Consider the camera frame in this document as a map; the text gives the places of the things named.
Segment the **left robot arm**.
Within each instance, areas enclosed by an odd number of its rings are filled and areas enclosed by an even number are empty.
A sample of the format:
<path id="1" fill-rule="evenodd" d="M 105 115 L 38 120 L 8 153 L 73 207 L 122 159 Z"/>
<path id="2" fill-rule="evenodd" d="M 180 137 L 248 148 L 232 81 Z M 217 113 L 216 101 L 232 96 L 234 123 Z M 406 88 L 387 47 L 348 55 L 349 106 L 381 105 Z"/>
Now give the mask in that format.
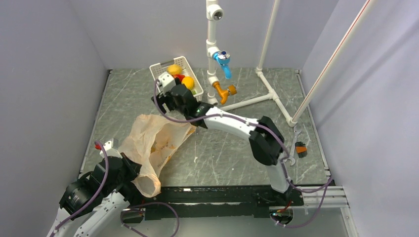
<path id="1" fill-rule="evenodd" d="M 65 190 L 51 237 L 94 237 L 128 207 L 138 206 L 142 193 L 133 184 L 141 165 L 110 156 Z"/>

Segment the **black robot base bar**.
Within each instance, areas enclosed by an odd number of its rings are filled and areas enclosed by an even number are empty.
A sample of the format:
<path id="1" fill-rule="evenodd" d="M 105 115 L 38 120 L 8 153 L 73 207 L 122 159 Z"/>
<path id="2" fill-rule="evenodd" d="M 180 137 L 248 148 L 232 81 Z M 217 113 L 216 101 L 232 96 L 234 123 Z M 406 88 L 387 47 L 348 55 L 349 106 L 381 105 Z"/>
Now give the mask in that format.
<path id="1" fill-rule="evenodd" d="M 131 206 L 142 205 L 144 220 L 252 216 L 268 218 L 276 209 L 303 206 L 301 192 L 290 189 L 285 195 L 269 185 L 163 187 L 155 197 L 138 196 Z"/>

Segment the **orange translucent plastic bag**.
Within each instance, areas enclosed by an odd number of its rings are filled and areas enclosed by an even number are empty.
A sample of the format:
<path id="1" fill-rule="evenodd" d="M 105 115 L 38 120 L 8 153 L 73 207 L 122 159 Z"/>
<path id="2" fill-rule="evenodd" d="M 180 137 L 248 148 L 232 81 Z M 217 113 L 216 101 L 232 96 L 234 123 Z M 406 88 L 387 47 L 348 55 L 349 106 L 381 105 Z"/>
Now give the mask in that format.
<path id="1" fill-rule="evenodd" d="M 192 135 L 196 127 L 189 123 L 176 123 L 160 115 L 139 115 L 119 151 L 141 169 L 133 184 L 146 198 L 161 192 L 159 175 L 163 167 Z"/>

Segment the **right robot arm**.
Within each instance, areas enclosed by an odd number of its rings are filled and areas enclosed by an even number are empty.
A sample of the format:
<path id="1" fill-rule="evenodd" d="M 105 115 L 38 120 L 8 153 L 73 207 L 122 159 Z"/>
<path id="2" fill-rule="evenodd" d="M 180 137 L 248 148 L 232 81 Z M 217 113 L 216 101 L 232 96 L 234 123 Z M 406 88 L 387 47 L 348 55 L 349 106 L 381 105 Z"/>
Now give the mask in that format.
<path id="1" fill-rule="evenodd" d="M 198 101 L 183 84 L 157 93 L 160 85 L 158 80 L 154 82 L 152 100 L 162 116 L 167 111 L 178 111 L 185 117 L 182 123 L 224 131 L 248 141 L 253 157 L 266 167 L 274 202 L 284 205 L 291 199 L 291 179 L 280 159 L 280 154 L 286 151 L 284 138 L 271 118 L 252 119 L 228 113 Z"/>

